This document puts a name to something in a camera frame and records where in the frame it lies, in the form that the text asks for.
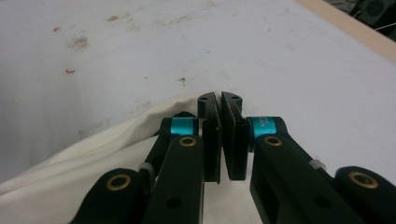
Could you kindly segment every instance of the white fabric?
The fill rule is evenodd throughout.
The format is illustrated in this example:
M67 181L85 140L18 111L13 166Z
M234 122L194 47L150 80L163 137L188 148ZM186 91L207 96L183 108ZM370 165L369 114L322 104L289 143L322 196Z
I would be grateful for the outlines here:
M136 170L149 153L163 118L196 114L199 94L176 98L142 116L83 140L0 185L0 223L68 223L96 180L115 168ZM248 185L205 184L204 223L261 223Z

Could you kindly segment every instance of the black metal part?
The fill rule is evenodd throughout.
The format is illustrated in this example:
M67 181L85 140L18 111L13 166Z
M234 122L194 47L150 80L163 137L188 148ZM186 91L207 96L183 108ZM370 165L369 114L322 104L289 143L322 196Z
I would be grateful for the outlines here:
M367 223L396 223L396 187L356 166L337 171L334 186Z
M256 139L250 192L263 223L363 223L280 134Z
M171 126L172 119L163 119L161 122L161 128L158 131L157 141L155 141L154 146L145 160L145 162L148 162L153 166L156 176L160 173L163 160L166 156L166 152L168 151L169 144L171 143Z
M187 118L187 117L194 117L193 114L188 112L181 112L174 116L174 118ZM194 118L194 126L193 126L193 133L198 134L198 119ZM172 129L172 119L171 118L164 118L161 122L160 130L157 132L158 138L155 142L154 146L152 147L150 153L146 157L145 162L150 163L155 171L155 175L158 176L161 167L163 165L163 159L166 156L169 144L171 143L172 138L176 137L177 134L171 134Z
M291 144L295 147L295 149L300 153L301 156L303 156L303 158L310 162L312 161L312 157L305 152L305 150L300 147L300 145L298 145L298 143L296 141L294 141L294 139L290 136L290 134L288 133L288 127L286 126L285 121L281 118L281 117L273 117L273 120L276 124L276 134L280 134L286 138L289 139L289 142L291 142ZM323 169L323 168L318 168L317 172L329 183L332 184L333 179L332 177Z
M242 117L242 98L221 93L222 144L231 180L245 180L248 165L250 122Z
M145 207L139 174L116 169L99 178L70 223L140 223Z
M172 141L142 223L202 223L204 153L198 136Z
M396 30L396 0L360 0L349 15L382 35L391 37Z
M221 121L214 92L198 98L198 118L202 122L202 138L205 142L205 182L220 182Z

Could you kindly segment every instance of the white tabletop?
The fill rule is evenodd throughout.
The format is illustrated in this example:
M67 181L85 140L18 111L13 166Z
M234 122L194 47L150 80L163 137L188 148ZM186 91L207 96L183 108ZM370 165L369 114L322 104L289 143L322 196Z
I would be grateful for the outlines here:
M292 0L0 1L0 182L180 94L230 91L396 184L396 64Z

